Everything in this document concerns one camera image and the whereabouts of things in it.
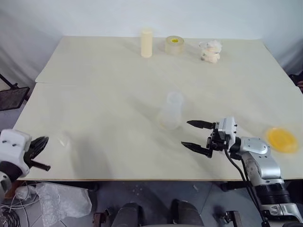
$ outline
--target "yellow frisbee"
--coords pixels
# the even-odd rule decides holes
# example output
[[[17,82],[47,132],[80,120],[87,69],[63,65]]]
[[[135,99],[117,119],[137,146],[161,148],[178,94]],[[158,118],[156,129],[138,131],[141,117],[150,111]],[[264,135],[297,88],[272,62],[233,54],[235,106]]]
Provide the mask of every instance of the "yellow frisbee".
[[[275,150],[282,153],[295,153],[299,149],[296,137],[282,128],[272,128],[268,130],[267,140]]]

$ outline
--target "wire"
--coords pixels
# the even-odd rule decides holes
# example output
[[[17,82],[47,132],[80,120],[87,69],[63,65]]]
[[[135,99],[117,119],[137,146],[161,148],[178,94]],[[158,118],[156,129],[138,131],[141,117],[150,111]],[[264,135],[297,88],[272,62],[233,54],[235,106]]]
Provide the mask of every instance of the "wire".
[[[227,150],[227,149],[224,149],[224,152],[225,152],[225,155],[226,155],[227,159],[230,161],[230,163],[231,163],[234,167],[236,167],[236,169],[239,171],[239,173],[240,173],[240,175],[241,175],[241,178],[242,178],[242,181],[246,184],[245,186],[246,186],[246,190],[247,190],[248,194],[250,195],[250,197],[251,197],[253,203],[255,204],[255,206],[256,206],[256,208],[257,208],[257,210],[258,210],[258,212],[259,212],[259,214],[260,214],[260,216],[261,216],[262,221],[265,222],[265,218],[263,217],[262,212],[261,212],[261,209],[260,209],[260,207],[258,206],[258,201],[257,201],[256,195],[255,195],[254,191],[252,190],[252,188],[250,188],[251,185],[249,186],[249,183],[248,183],[248,181],[246,181],[246,179],[245,179],[245,177],[244,177],[244,175],[243,175],[242,170],[240,169],[240,167],[238,167],[238,165],[237,165],[237,164],[232,160],[232,158],[229,156],[228,150]]]
[[[30,185],[37,185],[37,183],[31,183],[31,184],[27,184],[26,183],[26,185],[27,185],[27,190],[29,190],[29,186]],[[26,198],[25,199],[23,199],[22,201],[25,201],[27,198],[28,198],[28,196],[29,196],[29,191],[27,191],[27,196],[26,196]],[[2,206],[5,206],[5,207],[14,207],[14,206],[16,206],[17,204],[20,204],[20,202],[16,202],[16,203],[14,203],[14,204],[5,204],[5,203],[3,203],[3,204],[1,204],[0,206],[2,207]]]
[[[12,206],[12,204],[13,204],[13,201],[14,201],[15,197],[16,197],[16,195],[14,195],[13,200],[11,201],[10,206]]]
[[[250,181],[249,181],[248,173],[247,173],[247,170],[246,170],[246,168],[245,168],[245,163],[244,163],[244,160],[243,160],[242,158],[241,158],[241,162],[242,162],[242,166],[243,166],[243,169],[244,169],[244,174],[245,174],[245,177],[246,177],[246,180],[247,180],[247,185],[248,185],[248,187],[250,188],[251,194],[252,194],[252,196],[253,196],[253,198],[254,198],[256,204],[257,204],[257,205],[256,205],[257,209],[260,210],[260,207],[259,207],[259,205],[258,205],[258,199],[257,199],[257,197],[256,197],[256,195],[255,195],[255,193],[254,193],[254,191],[253,191],[252,185],[251,185],[251,183],[250,183]]]
[[[23,207],[23,210],[24,210],[25,216],[27,218],[27,227],[29,227],[29,220],[28,220],[27,210],[25,209],[25,207]]]
[[[19,210],[19,209],[23,209],[25,207],[29,207],[30,205],[39,202],[39,200],[36,200],[34,202],[31,202],[29,204],[24,204],[24,205],[17,205],[17,206],[6,206],[6,205],[1,205],[1,207],[6,207],[6,208],[10,208],[11,210]]]
[[[27,182],[26,181],[24,181],[25,182],[25,184],[27,185],[27,196],[25,197],[25,199],[23,199],[23,200],[26,200],[27,198],[28,198],[28,195],[29,195],[29,188],[28,188],[28,184],[27,184]]]
[[[7,227],[21,227],[19,216],[15,211],[12,210],[9,212],[8,208],[1,208],[1,211],[5,218],[3,225]]]

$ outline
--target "floor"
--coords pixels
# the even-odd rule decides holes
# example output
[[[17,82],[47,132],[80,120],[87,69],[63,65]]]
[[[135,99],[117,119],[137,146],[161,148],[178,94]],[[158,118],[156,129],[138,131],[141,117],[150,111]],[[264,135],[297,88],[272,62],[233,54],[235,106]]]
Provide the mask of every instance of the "floor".
[[[82,218],[65,218],[53,227],[92,227],[94,212],[111,208],[114,213],[130,201],[144,210],[144,224],[166,224],[173,199],[188,201],[195,205],[206,227],[219,227],[214,218],[215,210],[238,210],[243,226],[260,226],[258,213],[243,189],[222,192],[218,183],[189,181],[110,181],[100,182],[100,189],[92,194],[93,211]],[[40,203],[26,208],[30,227],[42,227]],[[26,227],[23,210],[17,210],[21,226]]]

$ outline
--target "clear plastic cup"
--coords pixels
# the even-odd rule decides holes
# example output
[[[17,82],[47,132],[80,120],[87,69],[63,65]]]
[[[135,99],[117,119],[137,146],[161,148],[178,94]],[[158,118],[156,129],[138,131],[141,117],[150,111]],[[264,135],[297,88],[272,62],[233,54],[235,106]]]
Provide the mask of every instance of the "clear plastic cup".
[[[180,92],[169,92],[166,103],[160,110],[157,121],[161,128],[174,130],[181,125],[183,95]]]

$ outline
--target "tape roll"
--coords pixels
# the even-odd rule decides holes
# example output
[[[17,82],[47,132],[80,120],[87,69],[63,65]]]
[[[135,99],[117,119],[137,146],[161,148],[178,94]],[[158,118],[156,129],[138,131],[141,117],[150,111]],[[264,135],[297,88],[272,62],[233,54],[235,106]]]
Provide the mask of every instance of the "tape roll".
[[[183,38],[175,35],[171,35],[166,38],[165,53],[176,55],[182,53],[183,50],[184,50]]]

